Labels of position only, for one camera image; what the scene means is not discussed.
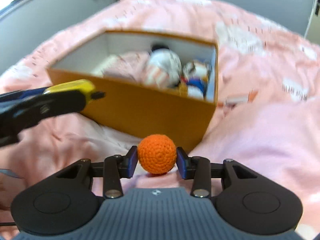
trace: plush doll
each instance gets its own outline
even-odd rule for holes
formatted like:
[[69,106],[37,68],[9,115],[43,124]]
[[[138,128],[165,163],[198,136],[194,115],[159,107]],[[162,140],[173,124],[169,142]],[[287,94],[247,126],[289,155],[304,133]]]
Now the plush doll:
[[142,74],[142,84],[158,88],[172,88],[178,85],[181,75],[179,56],[167,46],[152,46],[150,60]]
[[182,73],[180,86],[187,87],[188,96],[203,99],[208,85],[209,66],[193,60],[182,68]]

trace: yellow clamp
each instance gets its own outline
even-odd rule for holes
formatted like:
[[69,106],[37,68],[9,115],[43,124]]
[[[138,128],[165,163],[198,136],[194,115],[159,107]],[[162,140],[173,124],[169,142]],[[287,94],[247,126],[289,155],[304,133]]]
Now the yellow clamp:
[[86,79],[71,81],[68,83],[49,87],[43,92],[43,94],[65,92],[70,90],[79,90],[82,94],[84,94],[86,98],[86,104],[90,103],[94,99],[104,97],[104,94],[101,92],[97,92],[94,84]]

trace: bed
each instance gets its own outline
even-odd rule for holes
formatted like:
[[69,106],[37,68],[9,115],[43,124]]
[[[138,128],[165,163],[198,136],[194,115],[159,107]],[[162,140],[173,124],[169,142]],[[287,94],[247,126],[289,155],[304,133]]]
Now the bed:
[[[0,93],[50,86],[46,68],[74,48],[110,29],[156,30],[213,39],[219,44],[219,101],[256,90],[252,102],[216,110],[202,142],[190,156],[211,162],[232,158],[297,194],[304,206],[297,232],[320,231],[320,47],[266,18],[218,0],[122,0],[54,35],[0,77]],[[11,221],[15,195],[81,158],[102,161],[125,154],[140,138],[103,127],[80,114],[42,121],[21,133],[21,142],[0,149],[0,222]],[[176,187],[174,168],[150,177],[138,167],[132,187]],[[93,191],[101,195],[101,181]],[[221,191],[213,181],[212,191]],[[5,239],[17,233],[0,228]]]

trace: gripper pad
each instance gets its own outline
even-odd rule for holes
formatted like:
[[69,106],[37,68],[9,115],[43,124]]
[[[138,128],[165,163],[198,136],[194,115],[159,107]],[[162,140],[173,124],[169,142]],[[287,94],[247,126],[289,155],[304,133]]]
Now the gripper pad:
[[97,215],[73,232],[59,236],[33,236],[21,232],[14,238],[14,240],[195,239],[302,240],[294,230],[275,236],[256,236],[239,231],[218,215],[209,199],[192,197],[183,187],[131,189],[119,199],[105,200]]

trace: orange crocheted ball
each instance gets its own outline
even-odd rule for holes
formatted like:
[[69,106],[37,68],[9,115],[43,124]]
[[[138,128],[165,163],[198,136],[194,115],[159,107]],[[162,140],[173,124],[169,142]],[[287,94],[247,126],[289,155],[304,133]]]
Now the orange crocheted ball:
[[177,152],[173,141],[165,135],[150,135],[138,145],[138,160],[146,171],[163,174],[176,163]]

